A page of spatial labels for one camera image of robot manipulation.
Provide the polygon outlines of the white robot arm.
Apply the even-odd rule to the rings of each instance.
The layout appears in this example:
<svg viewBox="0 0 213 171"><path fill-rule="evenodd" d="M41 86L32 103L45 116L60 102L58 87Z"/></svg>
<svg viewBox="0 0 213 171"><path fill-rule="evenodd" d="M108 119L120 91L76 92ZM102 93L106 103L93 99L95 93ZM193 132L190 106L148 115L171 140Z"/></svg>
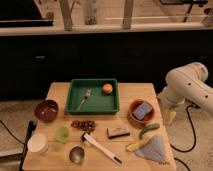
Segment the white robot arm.
<svg viewBox="0 0 213 171"><path fill-rule="evenodd" d="M205 84L207 78L208 70L199 62L172 69L167 73L166 86L157 95L165 125L171 124L176 116L175 109L185 100L213 115L213 88Z"/></svg>

